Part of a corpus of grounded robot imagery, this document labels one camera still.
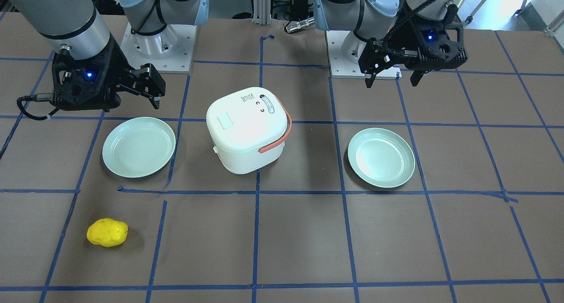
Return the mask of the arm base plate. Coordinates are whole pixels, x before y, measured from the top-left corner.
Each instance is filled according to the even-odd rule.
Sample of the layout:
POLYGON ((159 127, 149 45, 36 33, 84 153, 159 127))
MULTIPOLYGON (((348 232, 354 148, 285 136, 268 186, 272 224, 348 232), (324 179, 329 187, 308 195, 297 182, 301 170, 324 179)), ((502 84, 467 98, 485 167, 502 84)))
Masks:
POLYGON ((351 31, 326 31, 327 52, 332 78, 363 79, 358 60, 365 47, 351 31))
POLYGON ((127 24, 120 48, 135 68, 151 63, 161 74, 189 74, 198 29, 172 24, 159 34, 142 36, 131 34, 131 25, 127 24))

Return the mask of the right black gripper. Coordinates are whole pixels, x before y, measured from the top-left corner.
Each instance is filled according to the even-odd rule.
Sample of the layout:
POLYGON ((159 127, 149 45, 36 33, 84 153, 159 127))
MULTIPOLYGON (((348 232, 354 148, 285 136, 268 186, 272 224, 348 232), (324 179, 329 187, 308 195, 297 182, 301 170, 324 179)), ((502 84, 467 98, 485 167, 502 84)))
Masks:
POLYGON ((113 36, 99 54, 74 59, 69 51, 60 49, 51 64, 54 91, 51 104, 64 111, 109 111, 121 104, 118 92, 143 96, 159 110, 166 94, 166 82, 153 64, 135 70, 113 36))

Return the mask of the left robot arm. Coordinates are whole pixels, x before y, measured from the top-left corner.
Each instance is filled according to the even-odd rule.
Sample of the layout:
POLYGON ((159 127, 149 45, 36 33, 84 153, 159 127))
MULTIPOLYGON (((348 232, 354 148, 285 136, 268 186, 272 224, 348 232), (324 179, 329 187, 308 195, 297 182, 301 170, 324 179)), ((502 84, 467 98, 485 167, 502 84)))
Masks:
POLYGON ((464 0, 315 0, 316 28, 347 31, 352 61, 371 88, 384 70, 402 64, 417 86, 431 71, 467 62, 459 6, 464 0))

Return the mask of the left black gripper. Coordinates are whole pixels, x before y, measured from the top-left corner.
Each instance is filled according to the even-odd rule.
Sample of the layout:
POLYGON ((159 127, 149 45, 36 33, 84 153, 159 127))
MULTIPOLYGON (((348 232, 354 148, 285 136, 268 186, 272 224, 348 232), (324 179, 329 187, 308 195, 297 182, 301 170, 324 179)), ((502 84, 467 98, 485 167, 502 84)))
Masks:
POLYGON ((410 82, 418 86, 426 71, 453 70, 467 59, 463 24, 454 3, 439 3, 439 16, 427 18, 414 13, 407 4, 401 8, 393 28, 381 40, 369 38, 358 65, 365 86, 372 88, 375 77, 395 64, 412 70, 410 82))

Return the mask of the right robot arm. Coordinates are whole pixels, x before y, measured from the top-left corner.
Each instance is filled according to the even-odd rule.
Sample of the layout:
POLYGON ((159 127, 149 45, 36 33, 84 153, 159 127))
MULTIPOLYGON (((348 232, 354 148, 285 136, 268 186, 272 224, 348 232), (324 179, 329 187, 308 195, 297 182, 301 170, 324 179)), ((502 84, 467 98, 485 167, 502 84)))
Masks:
POLYGON ((53 90, 22 96, 16 104, 28 118, 24 103, 48 102, 59 110, 103 110, 121 104, 119 92, 147 98, 160 107, 166 83, 154 62, 182 52, 173 25, 199 26, 207 22, 209 0, 119 0, 128 18, 129 35, 145 59, 130 61, 105 24, 93 0, 9 0, 54 49, 53 90))

